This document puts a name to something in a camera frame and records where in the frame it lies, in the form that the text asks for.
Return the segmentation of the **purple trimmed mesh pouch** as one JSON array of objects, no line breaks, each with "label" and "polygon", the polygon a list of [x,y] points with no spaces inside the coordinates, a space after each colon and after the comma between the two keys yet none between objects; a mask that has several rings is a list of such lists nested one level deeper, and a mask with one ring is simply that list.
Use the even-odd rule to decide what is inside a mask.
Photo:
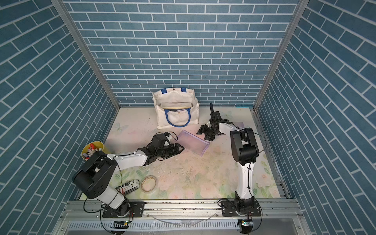
[{"label": "purple trimmed mesh pouch", "polygon": [[183,130],[178,135],[177,143],[199,156],[203,156],[210,146],[208,141],[205,141],[186,130]]}]

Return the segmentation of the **yellow trimmed mesh pouch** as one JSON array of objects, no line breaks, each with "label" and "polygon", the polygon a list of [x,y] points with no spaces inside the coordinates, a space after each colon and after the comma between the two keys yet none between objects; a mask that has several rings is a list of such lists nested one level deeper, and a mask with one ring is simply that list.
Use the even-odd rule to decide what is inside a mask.
[{"label": "yellow trimmed mesh pouch", "polygon": [[189,102],[163,102],[159,106],[165,110],[184,110],[190,109],[193,105]]}]

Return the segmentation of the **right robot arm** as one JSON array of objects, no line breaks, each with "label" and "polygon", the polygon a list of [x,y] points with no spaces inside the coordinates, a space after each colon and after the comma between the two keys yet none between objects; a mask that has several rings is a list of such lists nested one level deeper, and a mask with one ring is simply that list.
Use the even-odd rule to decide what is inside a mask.
[{"label": "right robot arm", "polygon": [[234,204],[238,211],[253,208],[256,200],[252,194],[252,173],[260,154],[253,129],[239,128],[228,119],[223,119],[218,111],[211,110],[209,123],[202,125],[197,134],[204,134],[204,139],[210,142],[214,141],[216,136],[230,137],[232,156],[239,170]]}]

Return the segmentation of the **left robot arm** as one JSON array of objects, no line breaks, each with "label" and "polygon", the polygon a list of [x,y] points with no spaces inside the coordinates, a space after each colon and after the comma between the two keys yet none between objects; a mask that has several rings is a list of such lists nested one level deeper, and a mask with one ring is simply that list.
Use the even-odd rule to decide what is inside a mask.
[{"label": "left robot arm", "polygon": [[185,148],[170,132],[157,133],[150,143],[136,151],[125,154],[106,154],[95,152],[75,173],[72,182],[87,196],[114,209],[119,216],[129,211],[129,200],[117,189],[110,186],[115,172],[136,166],[146,166],[156,160],[164,160],[182,153]]}]

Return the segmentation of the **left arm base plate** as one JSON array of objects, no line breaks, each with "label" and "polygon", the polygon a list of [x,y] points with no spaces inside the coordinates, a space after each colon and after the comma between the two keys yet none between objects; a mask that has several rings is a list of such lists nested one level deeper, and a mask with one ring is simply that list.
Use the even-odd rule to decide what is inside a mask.
[{"label": "left arm base plate", "polygon": [[113,209],[107,206],[102,216],[104,218],[134,218],[142,217],[145,208],[145,202],[143,201],[125,201],[117,209]]}]

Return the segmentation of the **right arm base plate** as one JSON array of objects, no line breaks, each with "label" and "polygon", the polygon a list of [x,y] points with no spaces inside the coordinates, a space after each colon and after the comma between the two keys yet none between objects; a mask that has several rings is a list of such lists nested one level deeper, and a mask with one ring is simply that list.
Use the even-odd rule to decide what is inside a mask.
[{"label": "right arm base plate", "polygon": [[220,199],[217,201],[217,204],[221,208],[223,217],[254,217],[261,216],[262,214],[261,208],[257,205],[242,208],[239,203],[235,203],[234,200],[229,199]]}]

